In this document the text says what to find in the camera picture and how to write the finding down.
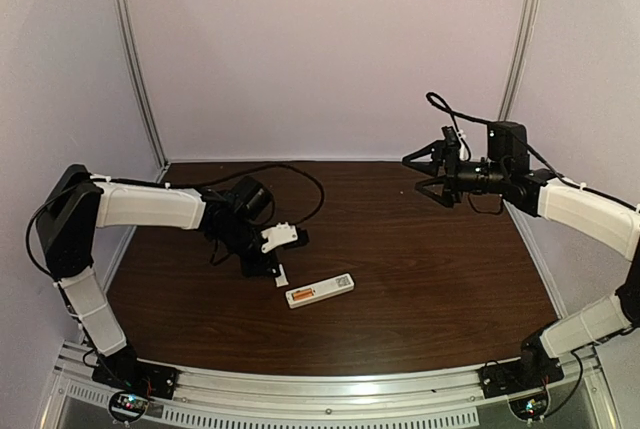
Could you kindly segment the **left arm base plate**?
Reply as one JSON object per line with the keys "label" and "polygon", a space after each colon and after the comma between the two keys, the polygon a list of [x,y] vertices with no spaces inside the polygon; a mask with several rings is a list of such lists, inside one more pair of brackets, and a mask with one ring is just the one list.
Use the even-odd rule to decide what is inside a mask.
{"label": "left arm base plate", "polygon": [[133,356],[100,356],[93,370],[93,382],[139,396],[171,400],[178,370],[171,366],[142,362]]}

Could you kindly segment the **white battery cover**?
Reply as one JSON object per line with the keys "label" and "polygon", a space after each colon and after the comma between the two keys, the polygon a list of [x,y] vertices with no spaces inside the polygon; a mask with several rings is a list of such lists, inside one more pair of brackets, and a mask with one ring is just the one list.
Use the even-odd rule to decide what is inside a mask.
{"label": "white battery cover", "polygon": [[282,288],[289,285],[289,281],[282,264],[279,264],[278,268],[274,270],[274,275],[274,282],[277,288]]}

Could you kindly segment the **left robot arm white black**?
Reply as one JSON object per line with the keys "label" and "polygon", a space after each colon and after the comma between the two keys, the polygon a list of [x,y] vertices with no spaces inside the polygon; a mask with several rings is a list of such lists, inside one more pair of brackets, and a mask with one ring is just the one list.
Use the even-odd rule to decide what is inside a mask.
{"label": "left robot arm white black", "polygon": [[298,235],[288,223],[255,225],[269,201],[266,188],[250,177],[218,193],[204,187],[112,179],[73,164],[35,211],[26,231],[40,241],[44,261],[37,269],[71,306],[106,378],[121,392],[133,393],[143,385],[144,373],[93,270],[96,230],[149,226],[199,231],[238,256],[245,275],[278,276],[274,252],[297,241]]}

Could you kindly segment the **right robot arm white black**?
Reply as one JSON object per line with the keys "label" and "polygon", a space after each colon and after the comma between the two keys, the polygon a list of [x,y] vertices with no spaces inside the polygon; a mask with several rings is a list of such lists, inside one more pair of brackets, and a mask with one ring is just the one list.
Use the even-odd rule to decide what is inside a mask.
{"label": "right robot arm white black", "polygon": [[624,283],[612,294],[529,336],[521,345],[512,379],[535,389],[563,355],[639,326],[639,211],[595,190],[570,182],[548,166],[530,167],[534,155],[524,125],[489,122],[486,157],[460,156],[463,146],[452,126],[443,137],[405,156],[405,167],[425,175],[420,194],[451,208],[463,195],[497,195],[532,217],[572,228],[618,252],[630,263]]}

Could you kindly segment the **orange battery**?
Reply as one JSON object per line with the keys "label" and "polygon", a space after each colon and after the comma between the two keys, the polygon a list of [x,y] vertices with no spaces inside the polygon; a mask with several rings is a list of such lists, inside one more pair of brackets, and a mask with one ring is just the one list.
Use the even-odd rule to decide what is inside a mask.
{"label": "orange battery", "polygon": [[292,300],[294,302],[299,302],[299,301],[303,301],[306,299],[310,299],[315,295],[314,291],[312,289],[307,289],[304,291],[296,291],[295,293],[292,294]]}
{"label": "orange battery", "polygon": [[301,300],[301,299],[305,299],[313,296],[314,296],[314,290],[312,288],[301,289],[301,290],[295,291],[292,294],[292,298],[294,300]]}

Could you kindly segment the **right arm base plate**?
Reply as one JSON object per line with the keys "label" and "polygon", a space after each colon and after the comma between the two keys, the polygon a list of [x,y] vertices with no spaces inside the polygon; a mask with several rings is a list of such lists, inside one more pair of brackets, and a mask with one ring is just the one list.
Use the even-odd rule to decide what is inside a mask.
{"label": "right arm base plate", "polygon": [[520,359],[488,361],[477,370],[477,375],[486,399],[542,388],[564,378],[562,368],[554,363],[541,371],[526,370]]}

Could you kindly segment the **white remote control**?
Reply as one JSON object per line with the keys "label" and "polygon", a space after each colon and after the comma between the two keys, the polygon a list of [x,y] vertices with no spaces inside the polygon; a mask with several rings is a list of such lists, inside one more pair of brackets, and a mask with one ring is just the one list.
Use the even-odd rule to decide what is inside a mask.
{"label": "white remote control", "polygon": [[[312,288],[315,295],[310,298],[299,302],[292,300],[292,294],[295,291]],[[329,279],[324,279],[306,286],[302,286],[296,289],[292,289],[285,292],[285,300],[290,309],[301,308],[310,304],[321,302],[326,299],[337,297],[346,293],[349,293],[355,289],[355,281],[349,273],[341,274]]]}

